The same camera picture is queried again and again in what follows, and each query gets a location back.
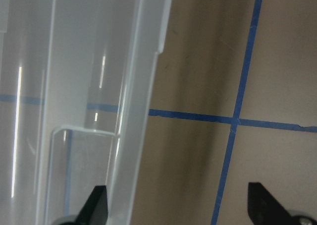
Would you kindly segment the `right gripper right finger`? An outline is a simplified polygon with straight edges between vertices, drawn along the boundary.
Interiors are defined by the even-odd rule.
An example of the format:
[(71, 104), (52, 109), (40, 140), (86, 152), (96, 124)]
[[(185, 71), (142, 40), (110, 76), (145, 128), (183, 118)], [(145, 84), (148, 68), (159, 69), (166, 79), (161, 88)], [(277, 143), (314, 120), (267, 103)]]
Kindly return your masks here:
[(248, 216), (254, 225), (300, 225), (259, 182), (248, 184)]

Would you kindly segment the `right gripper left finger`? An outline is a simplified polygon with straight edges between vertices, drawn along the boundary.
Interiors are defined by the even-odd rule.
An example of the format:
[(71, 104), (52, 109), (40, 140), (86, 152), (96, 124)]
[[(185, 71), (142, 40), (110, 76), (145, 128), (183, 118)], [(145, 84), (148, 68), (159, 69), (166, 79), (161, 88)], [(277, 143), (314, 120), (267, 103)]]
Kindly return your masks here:
[(75, 225), (105, 225), (108, 219), (107, 189), (105, 185), (95, 186), (80, 213)]

